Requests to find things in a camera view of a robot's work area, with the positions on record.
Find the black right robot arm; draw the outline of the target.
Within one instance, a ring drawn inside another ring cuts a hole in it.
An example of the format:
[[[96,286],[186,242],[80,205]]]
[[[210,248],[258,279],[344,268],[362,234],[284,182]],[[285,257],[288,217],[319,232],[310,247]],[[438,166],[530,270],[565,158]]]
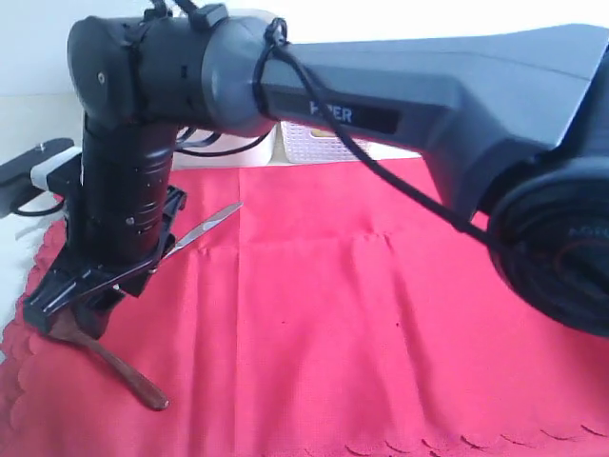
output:
[[[608,31],[292,44],[283,19],[155,2],[90,16],[67,43],[83,146],[35,164],[67,240],[24,303],[49,332],[69,309],[92,337],[174,246],[168,182],[184,128],[254,137],[326,129],[371,171],[485,245],[522,300],[608,332]]]

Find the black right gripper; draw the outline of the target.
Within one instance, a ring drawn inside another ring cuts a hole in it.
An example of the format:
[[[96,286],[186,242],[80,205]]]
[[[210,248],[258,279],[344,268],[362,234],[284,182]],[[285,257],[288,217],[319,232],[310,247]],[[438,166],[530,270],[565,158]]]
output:
[[[25,299],[28,324],[49,334],[67,308],[79,329],[99,339],[123,291],[142,293],[175,240],[170,229],[186,203],[185,193],[168,183],[178,130],[168,123],[106,127],[86,119],[81,183],[64,195],[67,241]]]

